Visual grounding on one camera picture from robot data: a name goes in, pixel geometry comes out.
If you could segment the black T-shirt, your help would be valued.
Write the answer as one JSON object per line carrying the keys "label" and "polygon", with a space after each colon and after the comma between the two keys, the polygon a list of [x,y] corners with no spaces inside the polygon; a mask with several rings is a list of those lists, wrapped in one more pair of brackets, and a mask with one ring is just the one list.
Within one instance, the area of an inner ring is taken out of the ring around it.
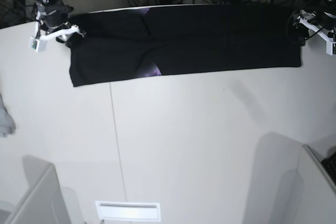
{"label": "black T-shirt", "polygon": [[298,68],[286,36],[291,10],[262,5],[176,5],[76,15],[86,32],[69,47],[74,87],[151,76]]}

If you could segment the grey cloth at left edge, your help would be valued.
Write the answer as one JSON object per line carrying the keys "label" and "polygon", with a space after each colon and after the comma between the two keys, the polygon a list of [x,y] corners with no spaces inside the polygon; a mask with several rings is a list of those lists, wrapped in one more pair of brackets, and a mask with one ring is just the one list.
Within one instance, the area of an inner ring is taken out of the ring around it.
{"label": "grey cloth at left edge", "polygon": [[13,118],[7,112],[2,97],[0,103],[1,103],[1,109],[0,109],[1,137],[6,137],[7,135],[15,133],[16,125]]}

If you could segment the black keyboard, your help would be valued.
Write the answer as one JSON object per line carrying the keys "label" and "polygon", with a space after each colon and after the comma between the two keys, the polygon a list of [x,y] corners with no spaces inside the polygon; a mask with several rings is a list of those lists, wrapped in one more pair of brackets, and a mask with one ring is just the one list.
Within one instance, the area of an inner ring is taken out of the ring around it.
{"label": "black keyboard", "polygon": [[336,182],[336,153],[333,153],[330,157],[325,158],[322,161],[322,165],[331,179]]}

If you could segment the white partition panel left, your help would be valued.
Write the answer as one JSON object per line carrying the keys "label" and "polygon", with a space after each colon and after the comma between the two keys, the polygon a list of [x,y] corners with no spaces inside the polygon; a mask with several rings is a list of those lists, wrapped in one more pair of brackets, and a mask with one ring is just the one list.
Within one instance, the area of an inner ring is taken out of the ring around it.
{"label": "white partition panel left", "polygon": [[71,223],[53,164],[44,168],[15,207],[1,201],[1,223]]}

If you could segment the white partition panel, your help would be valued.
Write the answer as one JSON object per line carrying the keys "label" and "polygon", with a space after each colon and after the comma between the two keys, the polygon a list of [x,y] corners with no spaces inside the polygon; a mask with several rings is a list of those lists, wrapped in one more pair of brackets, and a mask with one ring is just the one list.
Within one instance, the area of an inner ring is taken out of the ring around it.
{"label": "white partition panel", "polygon": [[307,145],[300,153],[297,171],[303,194],[294,223],[335,223],[335,184]]}
{"label": "white partition panel", "polygon": [[15,207],[1,201],[1,223],[71,223],[53,164],[44,168]]}

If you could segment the white partition panel right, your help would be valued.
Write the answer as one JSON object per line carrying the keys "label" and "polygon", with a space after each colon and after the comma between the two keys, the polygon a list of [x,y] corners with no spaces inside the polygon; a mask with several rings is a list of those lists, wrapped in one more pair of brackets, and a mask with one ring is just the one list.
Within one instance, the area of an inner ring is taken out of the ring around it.
{"label": "white partition panel right", "polygon": [[294,223],[335,223],[335,184],[307,145],[300,153],[297,171],[303,194]]}

